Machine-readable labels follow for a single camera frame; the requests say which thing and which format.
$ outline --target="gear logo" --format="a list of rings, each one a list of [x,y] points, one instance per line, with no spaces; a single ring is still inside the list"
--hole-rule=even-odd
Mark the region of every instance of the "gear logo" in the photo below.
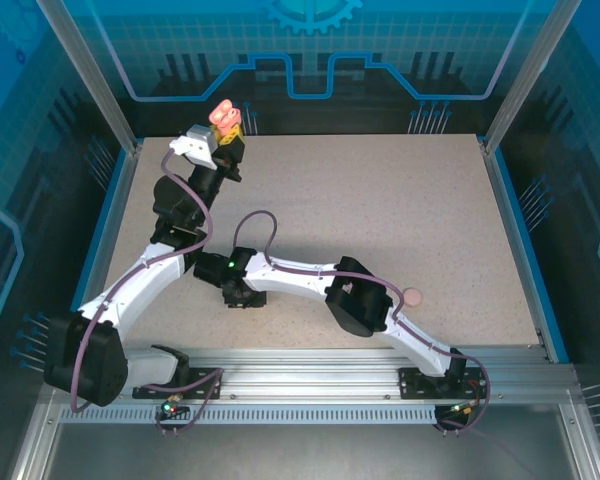
[[[278,20],[282,28],[293,33],[312,35],[316,30],[327,33],[340,28],[343,19],[353,18],[353,9],[362,7],[361,0],[266,0],[264,7],[270,20]]]
[[[23,49],[38,31],[38,14],[34,0],[0,0],[0,31],[15,45],[16,59],[24,63]]]

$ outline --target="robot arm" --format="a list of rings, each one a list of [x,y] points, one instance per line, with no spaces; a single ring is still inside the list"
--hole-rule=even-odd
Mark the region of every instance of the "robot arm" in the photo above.
[[[229,100],[210,116],[211,127],[199,125],[171,142],[170,147],[196,167],[187,185],[210,209],[224,179],[241,181],[239,164],[244,154],[240,113]],[[167,176],[154,187],[153,211],[158,215],[151,244],[134,266],[164,254],[191,247],[206,237],[201,230],[205,216],[195,201]],[[125,387],[150,383],[185,385],[188,380],[186,355],[163,346],[145,351],[124,351],[122,342],[134,322],[171,282],[196,262],[200,250],[170,257],[141,269],[122,284],[93,326],[82,357],[78,395],[104,406]],[[54,316],[49,324],[44,379],[70,391],[80,343],[85,331],[111,289],[86,303],[71,315]]]
[[[449,370],[450,357],[429,348],[397,325],[392,317],[393,301],[385,287],[368,280],[328,274],[341,271],[371,275],[355,259],[343,257],[338,264],[319,265],[271,258],[271,263],[307,273],[287,273],[272,267],[264,253],[238,247],[229,258],[203,253],[194,275],[221,288],[225,303],[230,307],[264,306],[266,292],[289,293],[325,302],[344,330],[361,337],[377,336],[413,361],[423,375],[444,377]],[[398,318],[439,349],[451,350],[419,329],[403,313],[398,313]]]
[[[210,119],[211,128],[194,126],[186,136],[171,143],[175,153],[197,165],[187,184],[209,209],[225,178],[241,180],[238,165],[244,152],[239,111],[232,108],[231,102],[222,102]],[[158,221],[151,244],[132,269],[140,264],[148,266],[150,260],[186,249],[206,236],[200,229],[205,221],[200,208],[171,179],[158,180],[154,197],[153,210]],[[78,395],[105,406],[123,388],[148,384],[179,388],[189,383],[189,358],[185,354],[159,345],[125,352],[122,342],[158,294],[194,265],[194,275],[221,288],[229,307],[262,307],[267,291],[323,301],[344,330],[362,337],[376,335],[411,359],[426,377],[444,382],[449,372],[457,377],[463,370],[464,364],[459,365],[457,359],[436,352],[397,325],[392,318],[395,307],[384,286],[346,275],[352,272],[372,276],[355,259],[342,257],[337,264],[325,265],[281,259],[271,263],[297,273],[274,268],[264,253],[241,247],[235,248],[228,258],[196,250],[152,262],[149,268],[140,270],[117,290],[93,328],[82,359]],[[334,271],[342,274],[335,276]],[[111,288],[71,316],[51,319],[44,368],[48,384],[70,391],[78,348],[110,291]],[[401,323],[427,342],[444,352],[451,351],[402,313],[397,315]]]

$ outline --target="glass panel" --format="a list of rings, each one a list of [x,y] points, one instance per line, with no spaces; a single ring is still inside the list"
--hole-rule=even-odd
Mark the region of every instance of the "glass panel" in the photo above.
[[[600,384],[600,0],[580,5],[502,152],[570,359]]]
[[[139,136],[485,133],[553,0],[70,0]]]
[[[119,151],[35,2],[0,2],[0,478],[42,384],[45,317],[71,304]]]

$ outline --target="black mounting plate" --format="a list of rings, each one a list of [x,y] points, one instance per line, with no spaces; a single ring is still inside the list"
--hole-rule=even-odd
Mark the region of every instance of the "black mounting plate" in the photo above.
[[[484,399],[487,396],[486,383],[480,385],[480,380],[484,380],[482,370],[477,367],[465,368],[459,388],[449,389],[445,393],[441,393],[441,389],[434,387],[426,388],[430,385],[427,380],[443,382],[444,378],[426,377],[417,368],[399,368],[398,386],[400,387],[400,398],[402,400],[474,400],[476,398],[476,391],[469,384],[469,380],[478,382],[480,399]]]
[[[164,413],[160,406],[156,406],[156,416],[161,422],[168,420],[185,421],[185,415],[189,413],[191,409],[186,405],[178,405],[174,413]]]
[[[189,368],[189,380],[187,381],[187,385],[195,382],[196,380],[200,380],[202,377],[209,375],[216,371],[217,368]],[[184,400],[204,400],[209,393],[209,389],[214,384],[214,379],[210,379],[207,382],[204,382],[202,385],[199,385],[196,388],[192,388],[191,390],[185,392],[183,395]],[[220,377],[220,381],[217,382],[213,393],[211,394],[211,400],[217,400],[220,398],[220,390],[222,385],[222,376]],[[133,389],[132,397],[137,400],[166,400],[172,393],[165,392],[156,392],[155,390],[151,390],[145,387],[137,387]]]

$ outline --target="metal frame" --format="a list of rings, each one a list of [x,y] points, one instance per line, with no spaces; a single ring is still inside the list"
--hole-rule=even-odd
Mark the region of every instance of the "metal frame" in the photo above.
[[[51,387],[42,388],[41,397],[48,395],[49,401],[39,400],[33,411],[11,480],[33,480],[44,476],[62,411],[61,405],[54,401],[54,392]]]
[[[502,106],[496,114],[489,131],[485,136],[486,148],[488,153],[492,153],[498,148],[509,130],[513,119],[518,114],[522,104],[529,95],[531,88],[544,70],[549,57],[558,45],[562,34],[571,23],[573,15],[576,13],[581,0],[557,0],[556,5],[547,17],[542,30],[538,34],[531,51],[527,55],[520,72],[511,86],[507,96],[502,102]]]
[[[600,479],[600,441],[587,405],[571,399],[560,405],[560,413],[580,477]]]
[[[128,153],[133,153],[136,147],[136,136],[67,7],[62,0],[37,0],[37,2],[120,146]]]
[[[61,0],[37,0],[80,76],[89,88],[105,119],[123,148],[134,152],[136,141],[122,111],[100,72],[77,26]],[[558,0],[535,45],[486,136],[485,163],[496,200],[509,236],[514,258],[543,346],[464,347],[464,352],[481,358],[492,377],[492,401],[498,404],[557,404],[564,423],[565,442],[573,453],[574,468],[582,479],[600,480],[600,442],[584,404],[582,392],[569,364],[551,363],[557,358],[546,317],[529,261],[494,152],[522,106],[545,62],[568,26],[580,0]],[[115,243],[121,213],[126,203],[134,165],[122,172],[111,215],[103,234],[97,259],[106,264],[107,248]],[[104,267],[94,269],[88,290],[104,283]],[[355,409],[369,406],[378,410],[428,407],[433,402],[400,400],[397,368],[410,366],[391,349],[365,350],[191,350],[197,366],[225,368],[218,409],[241,411],[285,410],[304,405],[307,409]],[[43,478],[52,456],[59,422],[90,421],[67,413],[68,395],[43,389],[18,458],[13,479]],[[123,392],[112,409],[145,409],[150,401],[136,401]],[[94,415],[99,423],[102,415]]]
[[[91,412],[75,414],[65,405],[63,424],[116,424],[155,426],[156,405],[113,404]],[[165,420],[163,425],[187,423],[199,406],[177,420]],[[200,425],[434,425],[433,405],[227,405],[214,402],[198,419]]]
[[[513,202],[517,200],[510,198],[507,193],[504,178],[498,162],[495,158],[495,150],[484,151],[485,167],[491,184],[493,186],[493,193],[496,197],[496,203],[500,210],[500,216],[502,217],[502,223],[509,239],[509,245],[511,246],[511,252],[513,259],[518,268],[518,275],[520,275],[520,281],[527,298],[531,317],[538,329],[538,332],[543,340],[543,345],[547,349],[549,359],[552,362],[559,361],[559,355],[555,347],[555,339],[552,338],[551,330],[547,322],[547,313],[542,305],[542,299],[538,292],[538,286],[536,285],[535,278],[532,273],[531,263],[527,254],[525,253],[522,236],[515,219],[515,213],[513,211]]]

